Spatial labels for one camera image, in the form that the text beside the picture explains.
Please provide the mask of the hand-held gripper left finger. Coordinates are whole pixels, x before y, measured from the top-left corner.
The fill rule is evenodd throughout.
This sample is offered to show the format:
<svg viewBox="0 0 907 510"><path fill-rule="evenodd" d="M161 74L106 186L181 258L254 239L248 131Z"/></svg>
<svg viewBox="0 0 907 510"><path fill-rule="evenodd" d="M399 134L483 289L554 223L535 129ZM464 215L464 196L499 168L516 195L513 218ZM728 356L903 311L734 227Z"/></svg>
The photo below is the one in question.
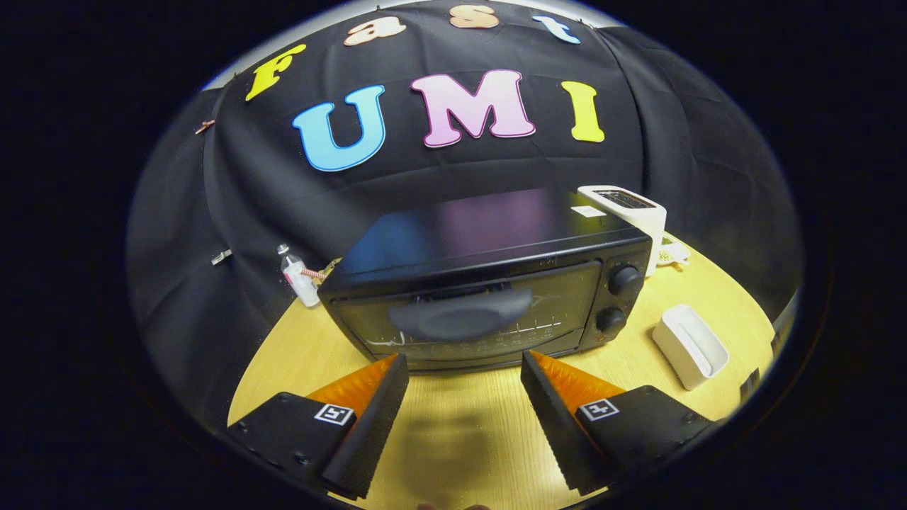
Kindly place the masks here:
<svg viewBox="0 0 907 510"><path fill-rule="evenodd" d="M227 435L293 483L365 499L408 383L406 356L386 356L307 396L278 392Z"/></svg>

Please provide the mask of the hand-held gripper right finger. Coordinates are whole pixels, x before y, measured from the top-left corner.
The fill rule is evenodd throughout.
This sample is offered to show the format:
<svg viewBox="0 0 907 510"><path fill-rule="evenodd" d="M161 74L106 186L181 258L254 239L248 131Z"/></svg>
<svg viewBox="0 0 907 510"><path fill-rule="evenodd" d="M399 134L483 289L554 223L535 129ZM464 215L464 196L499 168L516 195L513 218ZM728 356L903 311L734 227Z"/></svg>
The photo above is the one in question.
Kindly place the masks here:
<svg viewBox="0 0 907 510"><path fill-rule="evenodd" d="M521 381L567 487L583 496L661 468L714 423L654 385L623 390L535 351Z"/></svg>

